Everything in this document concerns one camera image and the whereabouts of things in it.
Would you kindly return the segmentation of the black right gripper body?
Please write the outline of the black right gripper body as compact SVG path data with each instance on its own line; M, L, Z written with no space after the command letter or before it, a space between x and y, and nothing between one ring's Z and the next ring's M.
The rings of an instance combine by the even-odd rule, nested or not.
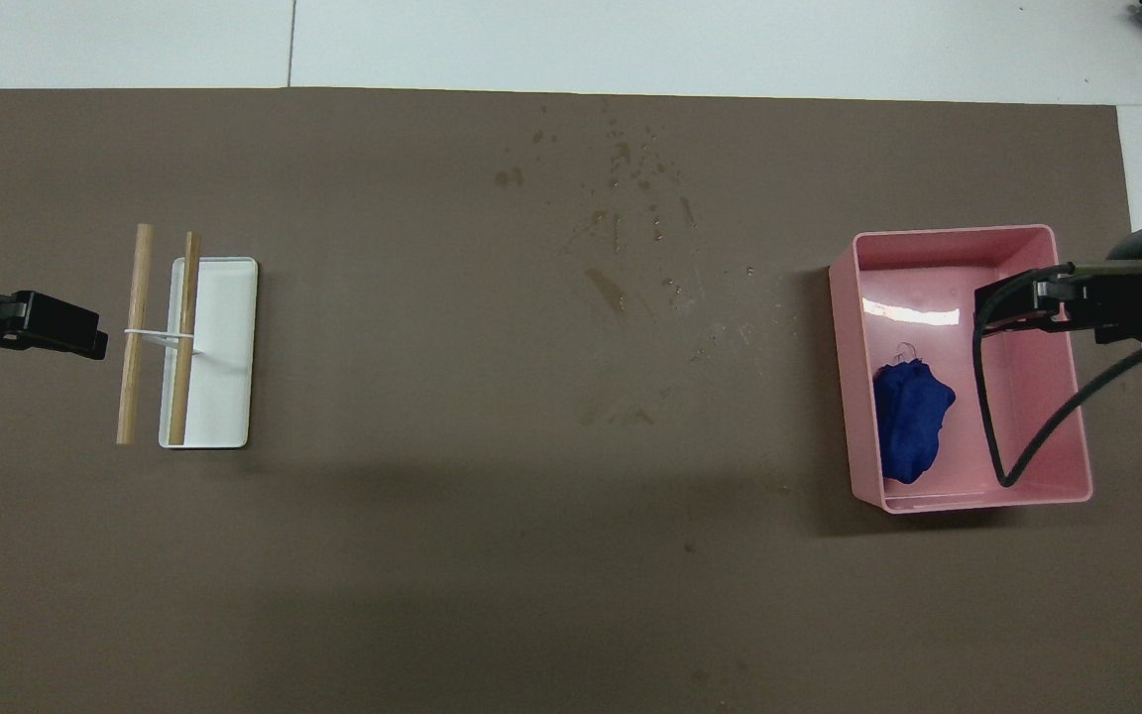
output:
M1142 260L1142 228L1115 244L1109 260ZM1115 276L1101 291L1107 323L1096 331L1097 343L1133 339L1142 343L1142 275Z

